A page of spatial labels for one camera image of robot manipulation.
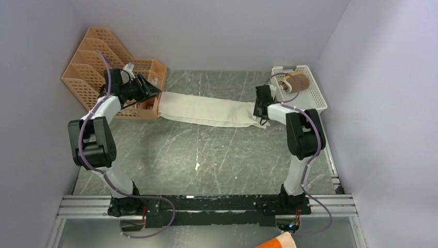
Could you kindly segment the white plastic basket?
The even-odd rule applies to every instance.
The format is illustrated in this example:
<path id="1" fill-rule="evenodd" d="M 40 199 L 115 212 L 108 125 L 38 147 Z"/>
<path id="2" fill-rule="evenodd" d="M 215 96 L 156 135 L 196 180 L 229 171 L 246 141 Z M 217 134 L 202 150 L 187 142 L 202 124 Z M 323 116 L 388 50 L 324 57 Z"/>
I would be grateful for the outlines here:
<path id="1" fill-rule="evenodd" d="M 293 101 L 287 103 L 290 106 L 296 106 L 300 109 L 316 109 L 318 113 L 322 113 L 324 110 L 328 108 L 327 103 L 321 93 L 315 78 L 307 65 L 299 65 L 299 66 L 273 66 L 271 70 L 271 75 L 277 73 L 289 73 L 289 74 L 300 74 L 306 76 L 309 80 L 309 86 L 305 89 L 301 89 L 298 97 Z M 278 74 L 270 79 L 270 84 L 276 86 L 276 92 L 274 99 L 277 101 L 288 101 L 296 96 L 295 92 L 287 93 L 285 89 L 283 89 L 282 82 L 284 79 L 284 74 Z"/>

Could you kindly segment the yellow brown bear towel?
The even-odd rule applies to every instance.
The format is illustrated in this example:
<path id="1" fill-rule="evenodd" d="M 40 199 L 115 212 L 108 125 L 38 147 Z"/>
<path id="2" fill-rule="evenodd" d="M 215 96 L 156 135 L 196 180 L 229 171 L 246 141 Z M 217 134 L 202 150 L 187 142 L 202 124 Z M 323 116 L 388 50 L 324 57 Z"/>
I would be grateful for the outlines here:
<path id="1" fill-rule="evenodd" d="M 287 94 L 306 90 L 310 86 L 310 80 L 302 72 L 294 72 L 291 75 L 285 75 L 279 81 L 280 88 Z"/>

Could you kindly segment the white towel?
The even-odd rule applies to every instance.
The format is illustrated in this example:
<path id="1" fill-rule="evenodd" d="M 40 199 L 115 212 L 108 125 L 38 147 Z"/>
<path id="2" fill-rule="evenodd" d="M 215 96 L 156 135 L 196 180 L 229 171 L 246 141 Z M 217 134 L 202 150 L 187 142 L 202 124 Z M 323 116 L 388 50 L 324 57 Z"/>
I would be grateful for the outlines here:
<path id="1" fill-rule="evenodd" d="M 253 115 L 255 103 L 164 92 L 161 94 L 158 114 L 165 119 L 197 125 L 265 129 L 266 120 Z"/>

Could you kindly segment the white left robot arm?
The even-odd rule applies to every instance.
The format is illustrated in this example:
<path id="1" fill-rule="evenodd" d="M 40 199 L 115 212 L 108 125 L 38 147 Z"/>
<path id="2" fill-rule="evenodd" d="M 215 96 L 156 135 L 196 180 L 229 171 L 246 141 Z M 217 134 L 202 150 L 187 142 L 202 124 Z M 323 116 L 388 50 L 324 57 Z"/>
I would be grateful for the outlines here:
<path id="1" fill-rule="evenodd" d="M 97 174 L 111 191 L 110 216 L 135 215 L 144 210 L 143 200 L 135 183 L 114 162 L 117 147 L 110 122 L 125 104 L 143 103 L 157 98 L 162 92 L 142 74 L 126 69 L 106 69 L 105 84 L 96 104 L 81 119 L 68 123 L 72 157 L 77 166 Z"/>

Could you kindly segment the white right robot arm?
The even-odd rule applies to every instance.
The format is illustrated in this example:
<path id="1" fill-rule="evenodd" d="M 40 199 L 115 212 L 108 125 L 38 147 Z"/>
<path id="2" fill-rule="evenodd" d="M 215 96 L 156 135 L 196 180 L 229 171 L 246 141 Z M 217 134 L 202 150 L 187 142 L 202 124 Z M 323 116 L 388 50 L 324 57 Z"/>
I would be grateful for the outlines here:
<path id="1" fill-rule="evenodd" d="M 265 215 L 310 214 L 312 198 L 305 189 L 311 164 L 326 146 L 319 113 L 274 100 L 269 85 L 256 87 L 254 115 L 286 126 L 286 141 L 292 155 L 289 172 L 280 193 L 272 201 L 256 204 Z"/>

